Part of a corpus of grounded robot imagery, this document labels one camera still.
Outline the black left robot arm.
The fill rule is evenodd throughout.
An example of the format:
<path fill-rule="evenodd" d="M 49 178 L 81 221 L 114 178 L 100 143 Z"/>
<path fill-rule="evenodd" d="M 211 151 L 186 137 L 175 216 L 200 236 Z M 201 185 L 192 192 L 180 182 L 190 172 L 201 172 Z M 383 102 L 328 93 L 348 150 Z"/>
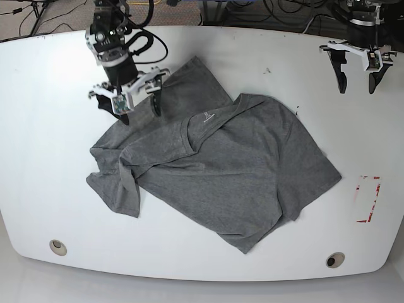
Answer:
<path fill-rule="evenodd" d="M 346 54 L 360 57 L 362 69 L 369 73 L 368 89 L 373 94 L 387 70 L 393 66 L 391 56 L 397 54 L 383 42 L 379 32 L 386 11 L 398 1 L 347 1 L 347 7 L 330 6 L 330 12 L 340 23 L 347 26 L 347 39 L 343 42 L 329 41 L 319 47 L 326 52 L 336 76 L 338 90 L 344 94 L 347 77 L 342 66 L 347 63 Z"/>

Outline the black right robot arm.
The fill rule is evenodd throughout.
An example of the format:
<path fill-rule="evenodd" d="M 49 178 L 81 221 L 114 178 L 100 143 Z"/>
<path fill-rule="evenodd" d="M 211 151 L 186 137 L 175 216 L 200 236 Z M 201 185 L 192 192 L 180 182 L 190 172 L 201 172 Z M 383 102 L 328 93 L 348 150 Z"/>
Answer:
<path fill-rule="evenodd" d="M 144 90 L 150 97 L 153 114 L 161 116 L 163 77 L 168 69 L 152 67 L 150 72 L 138 70 L 135 56 L 150 49 L 155 34 L 130 20 L 126 1 L 95 1 L 93 23 L 86 30 L 86 45 L 96 63 L 103 67 L 108 80 L 93 86 L 88 98 L 97 99 L 98 108 L 129 124 L 129 113 L 134 111 L 134 97 Z"/>

